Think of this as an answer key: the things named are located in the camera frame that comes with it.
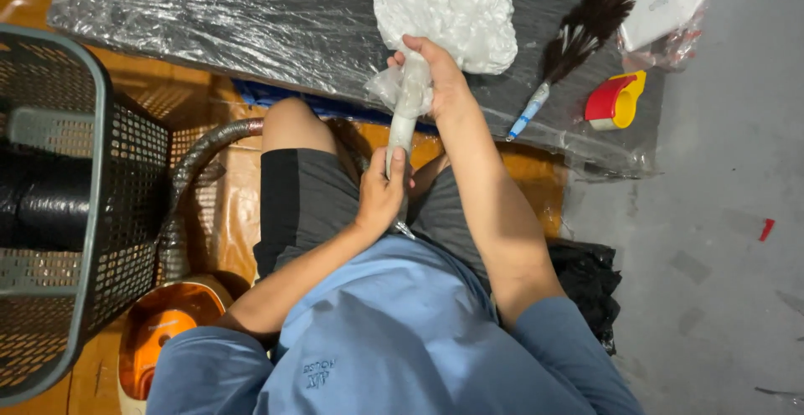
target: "man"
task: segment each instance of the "man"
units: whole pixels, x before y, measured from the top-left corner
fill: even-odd
[[[149,414],[642,412],[564,294],[463,74],[430,40],[405,45],[429,62],[446,150],[413,176],[418,239],[385,234],[403,150],[390,178],[377,150],[358,189],[327,126],[277,103],[254,247],[265,278],[215,327],[166,344]]]

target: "wooden floor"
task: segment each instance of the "wooden floor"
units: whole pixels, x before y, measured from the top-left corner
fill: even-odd
[[[0,0],[0,21],[46,29],[50,0]],[[176,67],[152,59],[121,56],[92,48],[112,75],[116,88],[127,92],[149,112],[163,118],[174,131],[177,151],[185,150],[204,131],[237,118],[262,116],[247,106],[227,78]],[[387,128],[353,124],[372,147],[387,143]],[[255,273],[251,252],[259,229],[259,138],[247,139],[219,156],[225,177],[196,193],[196,262],[201,272],[213,273],[237,296],[250,287]],[[412,163],[418,167],[441,152],[436,137],[417,135]],[[522,187],[548,235],[557,235],[564,173],[556,159],[521,145],[506,144],[501,153],[511,175]],[[119,413],[116,359],[122,320],[118,319],[87,343],[75,368],[47,392],[0,415],[47,413],[87,415]]]

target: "gray floor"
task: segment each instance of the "gray floor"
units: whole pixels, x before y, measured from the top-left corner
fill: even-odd
[[[664,174],[572,183],[564,218],[618,249],[616,361],[648,413],[801,413],[754,388],[804,392],[804,0],[712,0],[705,32],[667,82]]]

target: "gray shorts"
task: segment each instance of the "gray shorts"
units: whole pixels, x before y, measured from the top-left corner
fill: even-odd
[[[318,150],[263,153],[260,174],[262,240],[254,246],[260,278],[312,250],[355,219],[359,189],[334,154]],[[452,167],[410,205],[407,224],[417,238],[471,269],[487,293],[486,268],[469,235]]]

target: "plastic-wrapped table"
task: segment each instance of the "plastic-wrapped table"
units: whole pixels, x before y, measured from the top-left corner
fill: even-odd
[[[491,132],[505,137],[539,85],[543,46],[578,0],[513,0],[518,54],[502,75],[468,75]],[[79,41],[381,108],[363,84],[390,54],[372,0],[53,0],[47,22]],[[649,71],[634,122],[596,132],[582,121],[600,82],[622,73],[614,43],[557,85],[517,141],[570,163],[640,178],[654,173],[664,74]]]

